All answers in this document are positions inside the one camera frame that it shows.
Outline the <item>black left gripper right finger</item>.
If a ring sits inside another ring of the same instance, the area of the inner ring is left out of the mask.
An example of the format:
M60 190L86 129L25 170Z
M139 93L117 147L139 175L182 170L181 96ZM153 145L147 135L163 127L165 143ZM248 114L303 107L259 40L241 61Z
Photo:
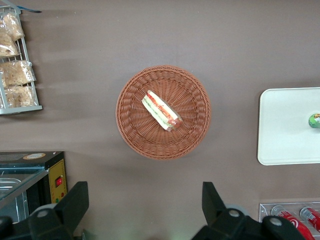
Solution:
M226 207L212 182L202 183L201 207L206 220L194 240L264 240L261 223Z

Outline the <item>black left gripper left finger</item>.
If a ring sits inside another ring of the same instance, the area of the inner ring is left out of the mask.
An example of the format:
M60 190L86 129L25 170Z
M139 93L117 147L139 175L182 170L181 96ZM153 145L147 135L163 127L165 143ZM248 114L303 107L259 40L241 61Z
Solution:
M72 240L88 208L88 183L79 181L53 208L42 207L27 219L31 239Z

